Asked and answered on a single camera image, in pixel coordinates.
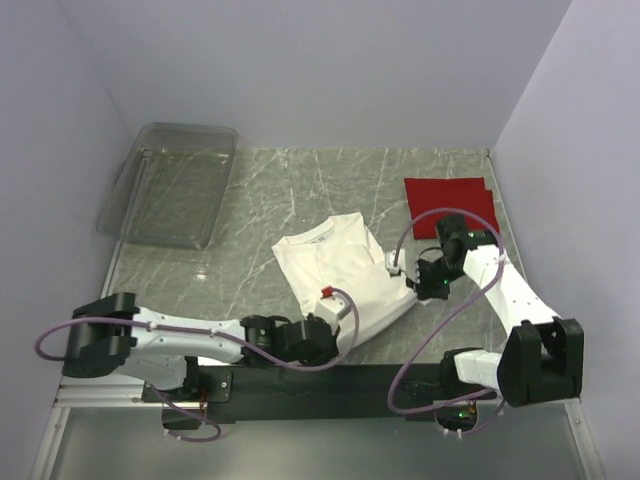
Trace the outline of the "white t shirt red print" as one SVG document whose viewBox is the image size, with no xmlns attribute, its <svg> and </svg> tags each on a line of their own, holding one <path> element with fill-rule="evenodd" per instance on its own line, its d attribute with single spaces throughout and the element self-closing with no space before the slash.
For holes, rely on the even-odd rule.
<svg viewBox="0 0 640 480">
<path fill-rule="evenodd" d="M 404 281 L 387 273 L 385 252 L 359 212 L 330 216 L 306 232 L 284 236 L 272 251 L 304 315 L 313 314 L 327 286 L 349 302 L 351 312 L 329 324 L 341 354 L 381 333 L 417 303 Z"/>
</svg>

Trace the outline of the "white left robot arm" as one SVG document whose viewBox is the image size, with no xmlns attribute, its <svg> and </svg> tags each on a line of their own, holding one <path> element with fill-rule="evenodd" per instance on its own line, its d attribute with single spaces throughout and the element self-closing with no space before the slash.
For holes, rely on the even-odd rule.
<svg viewBox="0 0 640 480">
<path fill-rule="evenodd" d="M 118 373 L 191 395 L 199 388 L 201 357 L 250 367 L 330 362 L 339 355 L 338 324 L 350 311 L 328 297 L 296 322 L 278 315 L 205 321 L 140 307 L 135 294 L 117 293 L 73 312 L 62 372 L 79 379 Z"/>
</svg>

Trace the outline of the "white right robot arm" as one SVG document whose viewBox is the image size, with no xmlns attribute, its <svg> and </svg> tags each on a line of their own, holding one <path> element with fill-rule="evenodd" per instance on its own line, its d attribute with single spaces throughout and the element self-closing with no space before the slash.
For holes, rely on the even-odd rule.
<svg viewBox="0 0 640 480">
<path fill-rule="evenodd" d="M 584 331 L 562 318 L 514 267 L 497 231 L 467 222 L 473 213 L 439 209 L 435 224 L 441 255 L 416 262 L 407 285 L 418 300 L 445 300 L 454 281 L 466 277 L 479 289 L 506 334 L 500 353 L 478 347 L 451 350 L 440 363 L 441 388 L 450 396 L 472 387 L 498 392 L 512 407 L 577 398 L 582 393 Z"/>
</svg>

